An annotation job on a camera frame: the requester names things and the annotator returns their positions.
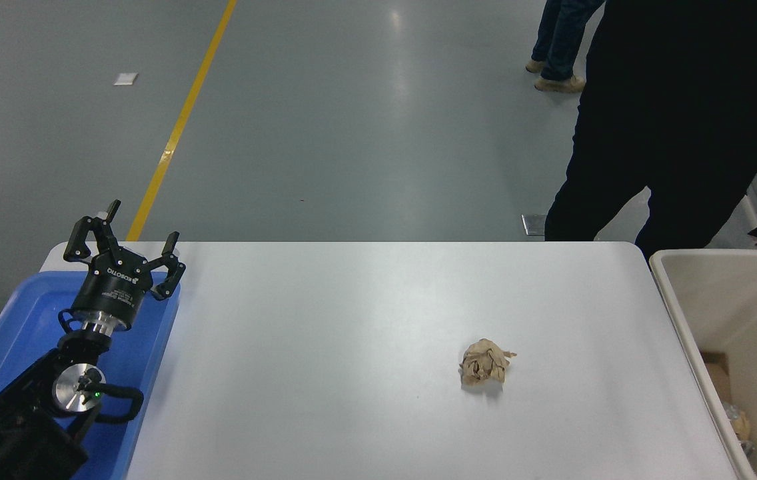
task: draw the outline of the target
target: white tabletop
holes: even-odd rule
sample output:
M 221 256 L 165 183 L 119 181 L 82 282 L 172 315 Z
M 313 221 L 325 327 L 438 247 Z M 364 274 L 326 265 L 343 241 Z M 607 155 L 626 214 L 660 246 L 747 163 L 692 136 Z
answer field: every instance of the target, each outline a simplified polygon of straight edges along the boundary
M 627 243 L 178 249 L 128 480 L 735 478 Z M 461 386 L 481 337 L 518 353 L 502 388 Z

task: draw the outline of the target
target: beige sneaker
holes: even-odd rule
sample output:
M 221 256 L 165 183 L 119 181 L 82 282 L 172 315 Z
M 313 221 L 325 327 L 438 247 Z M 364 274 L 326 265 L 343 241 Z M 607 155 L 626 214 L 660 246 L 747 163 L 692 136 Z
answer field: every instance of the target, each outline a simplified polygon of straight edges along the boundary
M 567 80 L 536 80 L 536 90 L 539 91 L 558 91 L 561 93 L 580 93 L 586 86 L 586 80 L 582 77 L 571 75 Z
M 541 70 L 544 70 L 544 61 L 530 60 L 527 63 L 526 69 L 530 73 L 541 73 Z

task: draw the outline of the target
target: crumpled brown paper ball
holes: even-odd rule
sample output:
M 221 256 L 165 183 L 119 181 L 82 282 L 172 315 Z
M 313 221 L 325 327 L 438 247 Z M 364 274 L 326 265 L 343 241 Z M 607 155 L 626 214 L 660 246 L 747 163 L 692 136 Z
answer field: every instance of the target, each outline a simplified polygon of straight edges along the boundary
M 482 338 L 464 352 L 461 364 L 461 383 L 479 385 L 488 379 L 506 382 L 506 367 L 516 353 L 502 350 L 494 341 Z

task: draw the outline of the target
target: jeans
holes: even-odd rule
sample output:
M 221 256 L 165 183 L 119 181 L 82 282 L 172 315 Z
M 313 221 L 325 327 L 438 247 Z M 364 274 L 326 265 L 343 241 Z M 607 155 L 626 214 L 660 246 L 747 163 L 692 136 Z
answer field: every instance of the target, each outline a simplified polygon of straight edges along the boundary
M 532 55 L 535 61 L 546 61 L 541 78 L 571 78 L 586 22 L 602 3 L 604 0 L 547 0 Z

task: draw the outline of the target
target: white bin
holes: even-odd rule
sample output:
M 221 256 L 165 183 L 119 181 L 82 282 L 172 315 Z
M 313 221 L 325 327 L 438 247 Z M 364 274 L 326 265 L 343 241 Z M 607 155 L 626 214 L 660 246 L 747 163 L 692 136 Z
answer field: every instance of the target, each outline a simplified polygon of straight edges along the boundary
M 650 259 L 696 380 L 741 478 L 757 478 L 757 250 L 667 250 Z M 741 450 L 698 350 L 728 354 L 732 398 L 756 450 Z

